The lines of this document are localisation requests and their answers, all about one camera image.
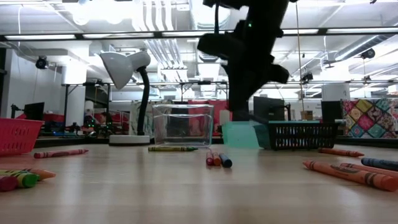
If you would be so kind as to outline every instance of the red crayon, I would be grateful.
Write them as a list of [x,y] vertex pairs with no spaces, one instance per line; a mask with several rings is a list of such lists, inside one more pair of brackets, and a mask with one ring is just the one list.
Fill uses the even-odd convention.
[[370,187],[392,192],[398,189],[398,179],[388,175],[335,166],[326,162],[304,161],[303,164],[310,170],[315,170],[324,174],[351,180],[353,182],[368,185]]
[[213,154],[212,154],[211,152],[207,152],[207,153],[206,153],[206,164],[207,164],[208,166],[214,165],[214,162],[213,162]]
[[79,155],[88,152],[87,149],[74,149],[65,151],[50,151],[50,152],[36,152],[34,157],[36,159],[48,158],[48,157],[60,157],[60,156],[72,156]]
[[389,175],[390,177],[395,177],[398,179],[397,171],[379,169],[379,168],[368,167],[368,166],[361,166],[361,165],[356,165],[356,164],[349,164],[349,163],[345,163],[345,162],[340,164],[340,166],[348,167],[348,168],[352,168],[352,169],[359,169],[359,170],[368,171],[368,172],[373,172],[373,173],[377,173],[377,174]]
[[351,156],[351,157],[364,156],[363,153],[360,153],[357,151],[348,151],[348,150],[342,150],[342,149],[320,148],[319,152],[327,153],[327,154],[334,154],[334,155],[339,155],[339,156]]
[[17,186],[17,177],[0,175],[0,192],[14,190]]

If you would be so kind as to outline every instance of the crayon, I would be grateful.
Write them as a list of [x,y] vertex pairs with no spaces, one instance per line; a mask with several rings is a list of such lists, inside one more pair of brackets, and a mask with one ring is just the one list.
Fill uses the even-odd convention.
[[18,187],[21,188],[34,187],[39,179],[39,175],[37,174],[20,170],[0,170],[0,175],[16,177],[18,180]]
[[232,166],[232,161],[224,153],[220,153],[221,164],[224,168],[230,168]]
[[357,169],[357,170],[368,171],[368,172],[374,172],[374,173],[377,173],[377,174],[389,175],[390,177],[398,178],[398,172],[396,172],[396,171],[379,169],[379,168],[374,168],[374,167],[361,166],[361,165],[356,165],[356,164],[349,164],[349,163],[342,163],[342,164],[340,164],[340,166],[348,167],[348,168],[352,168],[352,169]]
[[148,152],[191,152],[198,150],[196,147],[154,146],[148,147]]
[[14,190],[18,185],[17,177],[0,175],[0,192]]
[[373,159],[373,158],[362,158],[362,165],[376,167],[380,169],[387,169],[398,171],[398,162],[396,161],[387,161],[384,159]]
[[87,149],[74,149],[64,151],[50,151],[50,152],[36,152],[33,156],[35,159],[48,158],[48,157],[60,157],[60,156],[72,156],[79,155],[88,152]]
[[341,150],[341,149],[320,148],[319,152],[327,153],[327,154],[334,154],[334,155],[339,155],[339,156],[351,156],[351,157],[364,156],[364,154],[357,152],[357,151],[348,151],[348,150]]
[[325,162],[304,161],[303,164],[310,170],[315,170],[324,174],[351,180],[360,184],[368,185],[370,187],[388,190],[391,192],[398,189],[398,179],[388,175],[335,166]]
[[52,178],[55,177],[57,174],[47,171],[47,170],[42,170],[42,169],[32,169],[32,168],[26,168],[24,166],[5,166],[5,165],[0,165],[0,170],[21,170],[21,171],[26,171],[26,172],[30,172],[33,174],[37,174],[39,175],[39,180],[44,180],[47,178]]
[[221,165],[221,159],[217,152],[213,152],[213,163],[214,163],[214,166]]
[[213,163],[213,154],[211,152],[207,152],[206,153],[206,164],[208,166],[214,165],[214,163]]

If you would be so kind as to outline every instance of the black wire basket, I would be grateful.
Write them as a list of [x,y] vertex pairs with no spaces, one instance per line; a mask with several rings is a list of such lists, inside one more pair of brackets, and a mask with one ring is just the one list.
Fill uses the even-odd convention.
[[333,148],[338,123],[272,122],[254,127],[259,145],[273,150]]

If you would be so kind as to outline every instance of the blue crayon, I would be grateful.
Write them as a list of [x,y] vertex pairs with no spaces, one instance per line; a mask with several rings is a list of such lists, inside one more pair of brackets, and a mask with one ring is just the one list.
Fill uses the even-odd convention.
[[224,168],[230,168],[232,166],[231,159],[229,159],[224,153],[220,153],[219,157],[221,159],[221,165],[223,165]]
[[384,159],[373,159],[373,158],[362,158],[361,162],[365,166],[398,171],[398,162],[396,162],[396,161],[387,161]]

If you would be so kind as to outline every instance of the cardboard box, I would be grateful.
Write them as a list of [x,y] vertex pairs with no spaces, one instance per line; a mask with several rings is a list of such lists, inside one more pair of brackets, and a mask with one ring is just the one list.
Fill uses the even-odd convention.
[[313,120],[312,111],[301,111],[300,113],[301,113],[301,119],[302,120],[306,120],[306,121],[312,121]]

